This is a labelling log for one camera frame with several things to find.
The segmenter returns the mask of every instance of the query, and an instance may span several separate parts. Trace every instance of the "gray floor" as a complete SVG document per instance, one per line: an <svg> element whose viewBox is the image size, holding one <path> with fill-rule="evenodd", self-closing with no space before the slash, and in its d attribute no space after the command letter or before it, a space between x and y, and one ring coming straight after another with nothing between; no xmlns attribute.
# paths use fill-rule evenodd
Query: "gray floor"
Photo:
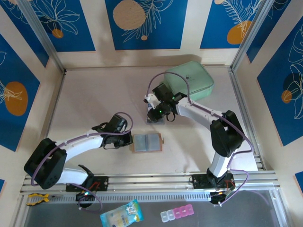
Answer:
<svg viewBox="0 0 303 227"><path fill-rule="evenodd" d="M144 221L133 227L276 227L277 217L268 191L259 194L241 191L221 208L210 202L146 202L140 203ZM160 213L192 204L194 215L162 223ZM121 203L104 203L101 213ZM101 227L99 214L77 209L76 204L40 204L29 209L26 227Z"/></svg>

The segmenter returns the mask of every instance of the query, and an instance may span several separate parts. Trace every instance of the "robotic arm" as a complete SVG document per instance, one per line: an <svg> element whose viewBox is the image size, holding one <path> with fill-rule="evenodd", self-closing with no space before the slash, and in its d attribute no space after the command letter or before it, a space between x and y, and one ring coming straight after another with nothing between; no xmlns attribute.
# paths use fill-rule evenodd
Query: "robotic arm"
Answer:
<svg viewBox="0 0 303 227"><path fill-rule="evenodd" d="M144 101L152 106L147 114L152 121L157 122L164 116L168 119L170 114L173 115L172 121L174 121L176 115L181 115L195 120L210 131L215 150L213 162L206 174L192 175L192 183L194 189L228 188L223 197L211 202L219 204L226 200L226 197L235 188L234 183L232 183L233 176L228 171L230 159L241 146L244 141L243 137L245 137L235 113L232 111L221 113L212 110L191 101L187 95L182 93L174 95L164 84L157 86L153 90L153 94L147 94ZM89 192L95 183L100 185L103 182L104 188L98 190L97 186L94 191L106 191L108 177L100 179L104 176L94 176L82 165L79 166L83 170L64 168L64 165L71 158L94 148L105 148L107 144L111 143L114 144L115 148L131 144L133 142L132 126L128 131L125 131L126 128L126 119L115 114L110 122L93 127L86 135L59 142L46 138L35 149L25 164L24 170L32 177L31 184L35 185L35 180L43 189L63 183L75 184L74 186L78 185L80 188L77 189L70 185L70 187L66 187L66 191L81 192L85 189ZM80 193L76 200L80 201L82 197L83 194Z"/></svg>
<svg viewBox="0 0 303 227"><path fill-rule="evenodd" d="M55 142L42 140L24 166L24 170L43 188L48 189L58 183L74 183L89 188L96 182L95 176L86 167L83 170L64 168L71 158L94 148L113 143L115 148L133 142L131 132L125 132L127 121L115 114L109 122L93 127L86 135L71 140Z"/></svg>
<svg viewBox="0 0 303 227"><path fill-rule="evenodd" d="M218 188L222 187L222 182L232 178L232 175L228 173L228 165L233 153L241 146L244 138L217 116L227 119L243 132L234 112L229 110L222 113L193 101L190 102L185 94L177 93L173 95L164 84L157 86L153 90L153 94L148 94L144 101L152 106L147 114L152 121L157 122L164 116L168 119L170 114L173 115L174 121L176 115L180 115L198 122L210 131L212 145L215 150L213 162L208 168L206 176L196 179L196 183L199 182L199 184L194 184L194 186Z"/></svg>

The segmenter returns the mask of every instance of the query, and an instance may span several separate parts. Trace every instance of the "orange fruit illustration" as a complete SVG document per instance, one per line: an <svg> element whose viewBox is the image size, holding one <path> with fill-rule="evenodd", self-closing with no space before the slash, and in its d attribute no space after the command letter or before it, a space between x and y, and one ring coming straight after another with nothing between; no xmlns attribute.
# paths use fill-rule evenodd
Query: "orange fruit illustration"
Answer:
<svg viewBox="0 0 303 227"><path fill-rule="evenodd" d="M28 96L26 88L19 82L10 82L6 85L5 93L8 95L4 100L7 110L12 115L22 116L27 110Z"/></svg>
<svg viewBox="0 0 303 227"><path fill-rule="evenodd" d="M63 37L63 32L56 28L52 31L52 34L53 34L53 36L55 36L58 39Z"/></svg>
<svg viewBox="0 0 303 227"><path fill-rule="evenodd" d="M123 0L113 11L114 21L123 30L139 28L145 22L144 9L134 0Z"/></svg>
<svg viewBox="0 0 303 227"><path fill-rule="evenodd" d="M292 100L292 93L289 90L285 90L282 93L282 101L287 104L290 103L291 100Z"/></svg>
<svg viewBox="0 0 303 227"><path fill-rule="evenodd" d="M243 21L241 24L235 25L227 35L227 41L230 44L241 44L251 25L250 20Z"/></svg>

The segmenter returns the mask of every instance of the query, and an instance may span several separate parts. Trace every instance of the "small notebook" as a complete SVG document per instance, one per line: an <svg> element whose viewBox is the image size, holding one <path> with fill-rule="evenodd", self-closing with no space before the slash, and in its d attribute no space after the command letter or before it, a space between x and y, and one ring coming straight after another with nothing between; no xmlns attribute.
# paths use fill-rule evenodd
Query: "small notebook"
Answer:
<svg viewBox="0 0 303 227"><path fill-rule="evenodd" d="M134 152L162 151L162 139L159 133L134 135Z"/></svg>

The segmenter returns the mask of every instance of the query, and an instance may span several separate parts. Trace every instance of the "blue plastic bag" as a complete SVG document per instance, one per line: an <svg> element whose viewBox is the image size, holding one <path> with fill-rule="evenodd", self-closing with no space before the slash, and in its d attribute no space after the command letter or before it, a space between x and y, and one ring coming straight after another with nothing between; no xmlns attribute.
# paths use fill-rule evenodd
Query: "blue plastic bag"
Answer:
<svg viewBox="0 0 303 227"><path fill-rule="evenodd" d="M103 227L126 227L144 217L137 200L100 215Z"/></svg>

